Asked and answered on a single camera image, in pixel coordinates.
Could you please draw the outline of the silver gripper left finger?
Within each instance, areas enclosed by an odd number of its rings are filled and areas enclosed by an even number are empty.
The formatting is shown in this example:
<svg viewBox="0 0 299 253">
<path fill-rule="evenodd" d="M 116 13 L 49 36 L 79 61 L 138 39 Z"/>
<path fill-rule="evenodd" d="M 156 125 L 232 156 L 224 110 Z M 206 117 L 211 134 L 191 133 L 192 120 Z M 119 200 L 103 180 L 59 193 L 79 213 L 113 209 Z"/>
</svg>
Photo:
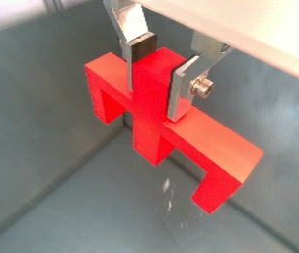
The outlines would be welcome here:
<svg viewBox="0 0 299 253">
<path fill-rule="evenodd" d="M 128 87 L 134 89 L 134 65 L 155 52 L 156 34 L 148 29 L 139 3 L 132 0 L 103 0 L 103 5 L 120 38 L 123 59 L 127 61 Z"/>
</svg>

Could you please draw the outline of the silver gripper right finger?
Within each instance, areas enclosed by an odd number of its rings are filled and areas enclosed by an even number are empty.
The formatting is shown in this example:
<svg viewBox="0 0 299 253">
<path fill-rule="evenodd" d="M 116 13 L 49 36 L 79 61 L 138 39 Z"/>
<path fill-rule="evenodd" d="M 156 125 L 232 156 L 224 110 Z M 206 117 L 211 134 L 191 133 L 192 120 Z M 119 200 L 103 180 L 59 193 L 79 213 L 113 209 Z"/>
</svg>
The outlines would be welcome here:
<svg viewBox="0 0 299 253">
<path fill-rule="evenodd" d="M 206 98 L 214 82 L 208 79 L 210 69 L 234 50 L 227 44 L 195 31 L 191 49 L 195 54 L 171 71 L 167 117 L 176 122 L 188 112 L 195 96 Z"/>
</svg>

